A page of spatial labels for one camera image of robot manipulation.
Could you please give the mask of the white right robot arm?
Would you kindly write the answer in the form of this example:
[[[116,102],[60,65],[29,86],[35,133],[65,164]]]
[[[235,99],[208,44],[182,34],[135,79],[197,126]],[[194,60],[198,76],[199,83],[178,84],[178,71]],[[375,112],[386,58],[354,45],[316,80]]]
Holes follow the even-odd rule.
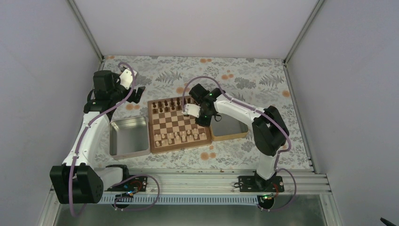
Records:
[[[189,95],[182,103],[183,114],[195,117],[196,124],[208,127],[212,119],[224,114],[252,130],[260,162],[253,176],[254,181],[248,185],[261,192],[269,190],[277,174],[279,151],[289,140],[289,131],[278,109],[274,106],[251,106],[234,99],[221,88],[209,91],[200,84],[195,85]]]

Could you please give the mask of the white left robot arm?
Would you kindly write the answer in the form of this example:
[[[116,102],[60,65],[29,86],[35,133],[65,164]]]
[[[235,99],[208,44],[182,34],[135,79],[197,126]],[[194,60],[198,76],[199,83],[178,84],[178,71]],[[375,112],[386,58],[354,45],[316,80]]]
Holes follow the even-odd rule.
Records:
[[[124,191],[130,187],[126,165],[109,165],[96,173],[93,162],[116,108],[125,101],[140,100],[145,88],[134,88],[137,76],[138,72],[130,69],[121,74],[109,70],[94,73],[94,87],[87,96],[83,122],[72,150],[63,163],[53,166],[49,173],[61,204],[98,203],[107,189],[114,186]]]

